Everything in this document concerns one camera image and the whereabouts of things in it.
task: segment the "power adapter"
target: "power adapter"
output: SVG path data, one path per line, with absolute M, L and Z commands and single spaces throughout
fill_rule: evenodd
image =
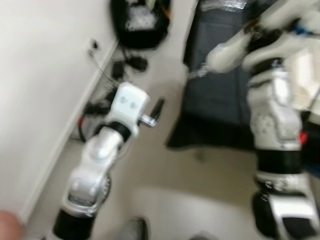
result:
M 125 75 L 125 62 L 115 61 L 112 66 L 111 76 L 115 80 L 123 79 Z
M 145 72 L 148 68 L 148 60 L 141 56 L 132 56 L 125 62 L 126 64 L 138 70 L 139 72 Z

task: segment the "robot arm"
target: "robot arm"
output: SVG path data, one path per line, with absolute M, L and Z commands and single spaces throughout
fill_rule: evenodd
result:
M 296 19 L 305 28 L 320 33 L 320 3 L 318 0 L 279 0 L 259 18 L 259 26 L 273 31 L 284 29 Z M 207 66 L 215 73 L 226 73 L 239 66 L 248 54 L 247 46 L 253 32 L 241 30 L 228 42 L 219 44 L 207 56 Z
M 320 239 L 317 206 L 308 176 L 303 173 L 299 139 L 302 123 L 292 108 L 290 75 L 284 60 L 304 46 L 304 38 L 286 31 L 295 23 L 319 34 L 318 0 L 278 1 L 227 43 L 207 56 L 212 72 L 225 73 L 241 62 L 251 73 L 248 104 L 257 152 L 255 181 L 260 190 L 252 200 L 257 229 L 276 240 Z
M 111 188 L 109 173 L 119 150 L 128 139 L 138 136 L 139 124 L 154 127 L 160 116 L 164 100 L 158 102 L 151 116 L 143 114 L 148 101 L 149 96 L 132 84 L 122 83 L 118 87 L 99 134 L 83 148 L 54 227 L 43 240 L 90 239 L 96 216 Z

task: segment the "white wall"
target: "white wall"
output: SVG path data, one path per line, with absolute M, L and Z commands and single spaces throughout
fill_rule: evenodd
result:
M 0 209 L 26 220 L 116 46 L 109 0 L 0 1 Z

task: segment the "wall outlet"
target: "wall outlet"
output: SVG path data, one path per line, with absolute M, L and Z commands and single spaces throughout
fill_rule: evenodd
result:
M 94 38 L 90 38 L 85 46 L 85 52 L 87 55 L 89 55 L 91 58 L 95 57 L 95 54 L 100 51 L 100 44 L 97 40 Z

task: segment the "black bag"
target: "black bag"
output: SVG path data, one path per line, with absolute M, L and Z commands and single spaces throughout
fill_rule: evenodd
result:
M 119 43 L 129 49 L 154 49 L 167 36 L 169 0 L 156 0 L 151 10 L 144 0 L 130 4 L 111 0 L 111 16 Z

